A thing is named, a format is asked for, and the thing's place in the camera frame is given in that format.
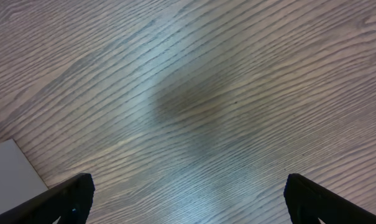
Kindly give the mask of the white cardboard box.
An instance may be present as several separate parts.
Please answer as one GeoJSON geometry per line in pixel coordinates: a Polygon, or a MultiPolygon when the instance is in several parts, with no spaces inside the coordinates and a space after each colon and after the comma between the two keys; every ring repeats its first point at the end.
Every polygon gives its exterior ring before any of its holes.
{"type": "Polygon", "coordinates": [[[48,190],[14,140],[0,143],[0,214],[48,190]]]}

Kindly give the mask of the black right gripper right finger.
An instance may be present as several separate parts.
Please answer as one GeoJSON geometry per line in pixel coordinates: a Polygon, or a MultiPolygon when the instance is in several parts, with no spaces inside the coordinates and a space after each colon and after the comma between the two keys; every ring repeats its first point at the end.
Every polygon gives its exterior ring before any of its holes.
{"type": "Polygon", "coordinates": [[[283,192],[294,224],[376,223],[376,215],[300,174],[289,174],[283,192]]]}

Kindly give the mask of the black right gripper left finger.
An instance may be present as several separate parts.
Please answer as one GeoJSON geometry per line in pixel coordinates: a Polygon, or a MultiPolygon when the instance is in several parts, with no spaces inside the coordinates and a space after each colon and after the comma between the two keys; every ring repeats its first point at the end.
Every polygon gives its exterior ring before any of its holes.
{"type": "Polygon", "coordinates": [[[0,214],[0,224],[85,224],[93,204],[91,174],[80,173],[0,214]]]}

